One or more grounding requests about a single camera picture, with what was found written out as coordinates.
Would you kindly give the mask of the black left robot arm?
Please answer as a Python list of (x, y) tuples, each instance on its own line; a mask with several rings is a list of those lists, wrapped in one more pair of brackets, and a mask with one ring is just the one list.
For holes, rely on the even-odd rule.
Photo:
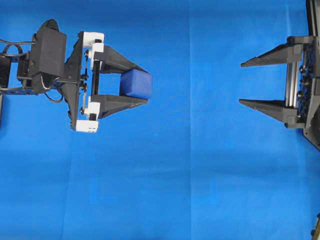
[(146, 104), (153, 77), (104, 43), (100, 32), (81, 31), (66, 57), (67, 37), (54, 19), (45, 21), (23, 51), (24, 42), (5, 41), (0, 53), (0, 94), (60, 93), (72, 130), (95, 133), (99, 120)]

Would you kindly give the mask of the left gripper white-capped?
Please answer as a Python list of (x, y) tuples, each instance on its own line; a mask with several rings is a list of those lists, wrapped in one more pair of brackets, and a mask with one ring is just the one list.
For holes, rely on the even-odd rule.
[[(105, 35), (100, 32), (81, 31), (78, 40), (73, 46), (73, 51), (64, 65), (64, 100), (68, 104), (68, 116), (70, 127), (77, 132), (95, 133), (99, 127), (99, 119), (103, 119), (117, 112), (138, 107), (146, 104), (147, 99), (96, 94), (91, 96), (91, 101), (86, 106), (87, 84), (85, 83), (87, 74), (81, 74), (83, 50), (88, 50), (88, 58), (91, 63), (86, 69), (94, 67), (94, 60), (101, 61), (101, 74), (123, 74), (136, 69), (147, 73), (134, 62), (121, 55), (112, 47), (104, 46)], [(79, 120), (79, 100), (80, 90), (84, 91), (82, 112), (87, 119)]]

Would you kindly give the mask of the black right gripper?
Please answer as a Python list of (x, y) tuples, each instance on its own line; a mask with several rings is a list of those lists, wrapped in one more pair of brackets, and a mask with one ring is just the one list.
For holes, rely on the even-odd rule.
[(284, 100), (239, 99), (242, 105), (301, 129), (302, 135), (320, 148), (320, 39), (291, 36), (287, 42), (240, 64), (244, 67), (287, 64)]

